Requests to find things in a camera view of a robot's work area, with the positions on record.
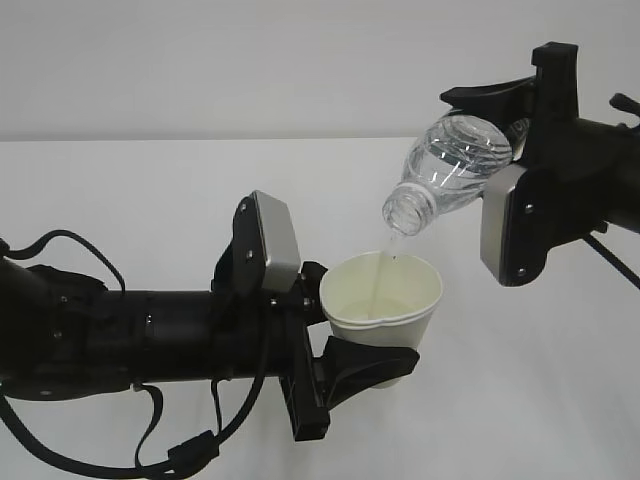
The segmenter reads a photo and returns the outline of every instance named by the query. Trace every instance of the plastic water bottle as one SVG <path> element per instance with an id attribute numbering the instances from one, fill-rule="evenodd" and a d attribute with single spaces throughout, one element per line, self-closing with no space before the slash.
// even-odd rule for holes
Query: plastic water bottle
<path id="1" fill-rule="evenodd" d="M 507 166 L 522 143 L 528 121 L 503 133 L 492 123 L 452 111 L 418 138 L 400 183 L 382 213 L 393 230 L 416 235 L 438 215 L 478 198 L 487 179 Z"/>

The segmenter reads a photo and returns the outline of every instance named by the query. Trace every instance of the bottle cap opening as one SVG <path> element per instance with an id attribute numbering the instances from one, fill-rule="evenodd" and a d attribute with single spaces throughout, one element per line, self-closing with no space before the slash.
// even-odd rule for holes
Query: bottle cap opening
<path id="1" fill-rule="evenodd" d="M 407 236 L 417 235 L 435 218 L 429 200 L 405 185 L 394 189 L 382 207 L 382 215 L 389 227 Z"/>

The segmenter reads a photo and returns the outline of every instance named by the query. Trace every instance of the paper cup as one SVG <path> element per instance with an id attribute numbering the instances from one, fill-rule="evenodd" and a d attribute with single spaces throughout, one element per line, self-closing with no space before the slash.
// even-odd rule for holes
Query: paper cup
<path id="1" fill-rule="evenodd" d="M 377 303 L 372 308 L 378 272 Z M 417 350 L 442 290 L 440 274 L 425 260 L 410 255 L 391 259 L 371 252 L 329 270 L 320 282 L 320 302 L 338 338 Z"/>

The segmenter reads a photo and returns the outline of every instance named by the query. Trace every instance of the bottle neck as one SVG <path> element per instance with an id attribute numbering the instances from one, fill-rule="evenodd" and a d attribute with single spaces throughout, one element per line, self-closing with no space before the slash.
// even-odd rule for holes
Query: bottle neck
<path id="1" fill-rule="evenodd" d="M 389 227 L 406 236 L 414 236 L 438 216 L 436 200 L 424 186 L 403 182 L 393 189 L 382 207 Z"/>

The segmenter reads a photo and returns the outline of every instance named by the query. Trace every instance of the cup rim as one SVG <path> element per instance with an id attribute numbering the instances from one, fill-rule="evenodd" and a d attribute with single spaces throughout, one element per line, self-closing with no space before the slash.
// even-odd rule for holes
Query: cup rim
<path id="1" fill-rule="evenodd" d="M 382 253 L 381 250 L 372 250 L 369 252 L 365 252 L 365 253 L 361 253 L 359 255 L 354 255 L 342 262 L 340 262 L 336 267 L 340 265 L 343 265 L 346 262 L 349 262 L 355 258 L 359 258 L 359 257 L 365 257 L 365 256 L 369 256 L 369 255 L 380 255 Z M 442 299 L 442 295 L 444 293 L 444 283 L 442 282 L 442 277 L 440 276 L 440 272 L 438 272 L 438 269 L 435 268 L 431 263 L 429 263 L 428 261 L 426 261 L 424 258 L 422 257 L 418 257 L 417 255 L 409 255 L 409 254 L 402 254 L 400 255 L 402 257 L 409 257 L 412 258 L 414 260 L 418 260 L 420 262 L 422 262 L 424 265 L 426 265 L 427 267 L 429 267 L 433 272 L 435 272 L 436 274 L 436 278 L 438 279 L 438 284 L 440 285 L 440 293 L 438 294 L 438 297 L 431 302 L 429 305 L 427 305 L 424 308 L 421 308 L 420 310 L 416 310 L 414 312 L 411 313 L 406 313 L 404 315 L 396 315 L 394 317 L 387 317 L 387 318 L 376 318 L 374 320 L 358 320 L 353 321 L 353 320 L 349 320 L 346 318 L 341 318 L 339 316 L 334 316 L 329 314 L 329 312 L 327 311 L 327 309 L 324 307 L 324 302 L 322 301 L 323 298 L 323 286 L 325 285 L 325 279 L 327 278 L 327 275 L 329 275 L 331 273 L 331 271 L 333 269 L 329 269 L 324 276 L 322 277 L 322 279 L 320 280 L 320 286 L 318 288 L 318 294 L 320 297 L 320 304 L 322 306 L 322 311 L 325 314 L 325 316 L 327 317 L 327 319 L 329 320 L 330 323 L 333 323 L 335 325 L 337 325 L 340 328 L 344 328 L 344 329 L 348 329 L 348 330 L 366 330 L 369 329 L 371 327 L 376 327 L 376 326 L 387 326 L 387 327 L 392 327 L 392 326 L 398 326 L 398 325 L 404 325 L 407 323 L 412 323 L 415 322 L 416 320 L 419 320 L 420 317 L 424 317 L 425 315 L 429 314 L 430 311 L 433 311 L 436 306 L 438 305 L 438 303 L 440 302 L 440 300 Z"/>

